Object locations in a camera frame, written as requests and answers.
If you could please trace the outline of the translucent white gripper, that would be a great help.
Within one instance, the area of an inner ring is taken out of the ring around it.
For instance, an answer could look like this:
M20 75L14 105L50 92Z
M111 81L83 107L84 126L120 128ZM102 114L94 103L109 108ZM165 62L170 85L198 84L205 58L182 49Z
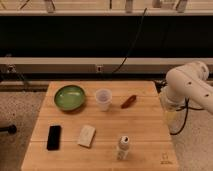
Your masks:
M170 88L162 88L159 98L164 110L165 121L170 126L177 116L177 109L185 104L185 99Z

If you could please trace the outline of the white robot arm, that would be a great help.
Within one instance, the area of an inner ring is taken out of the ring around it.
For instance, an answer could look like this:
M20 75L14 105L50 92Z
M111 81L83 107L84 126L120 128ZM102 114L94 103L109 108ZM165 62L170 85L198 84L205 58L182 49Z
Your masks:
M159 94L161 104L168 113L181 106L189 109L192 100L213 115L213 87L206 83L209 69L202 61L174 67L166 74L167 85Z

